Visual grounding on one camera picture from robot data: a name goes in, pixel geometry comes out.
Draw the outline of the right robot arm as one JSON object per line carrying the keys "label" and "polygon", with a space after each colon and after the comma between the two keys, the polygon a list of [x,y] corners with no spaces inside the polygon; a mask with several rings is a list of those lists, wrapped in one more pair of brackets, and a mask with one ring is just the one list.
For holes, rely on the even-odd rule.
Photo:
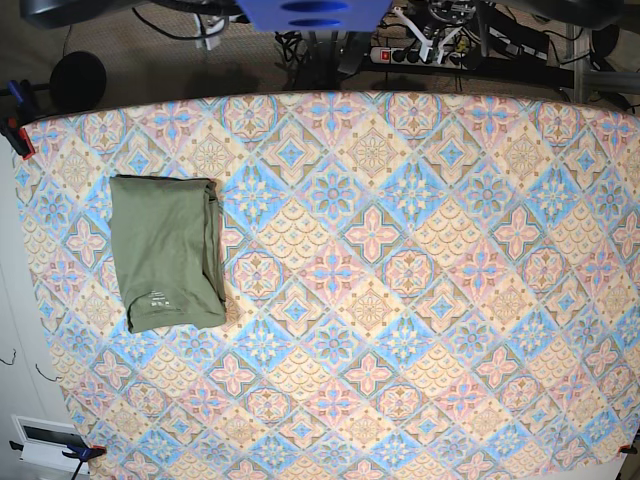
{"label": "right robot arm", "polygon": [[[191,15],[196,24],[196,34],[177,35],[154,24],[139,11],[139,7],[146,4],[159,6],[162,12],[171,11]],[[125,9],[131,10],[143,25],[168,39],[201,44],[221,35],[232,22],[248,22],[236,1],[32,0],[19,2],[21,18],[32,26],[42,29],[72,26]]]}

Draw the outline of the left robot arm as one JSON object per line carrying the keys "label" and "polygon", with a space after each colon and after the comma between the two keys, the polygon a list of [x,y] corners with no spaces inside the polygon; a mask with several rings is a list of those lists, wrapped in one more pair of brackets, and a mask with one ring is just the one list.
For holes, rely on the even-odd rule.
{"label": "left robot arm", "polygon": [[600,35],[611,28],[637,30],[637,1],[409,1],[390,14],[418,47],[394,56],[408,62],[444,64],[466,69],[490,52],[513,61],[546,66],[555,51],[551,37],[562,35],[522,23],[527,14],[540,22],[563,23],[578,29],[575,42],[587,31]]}

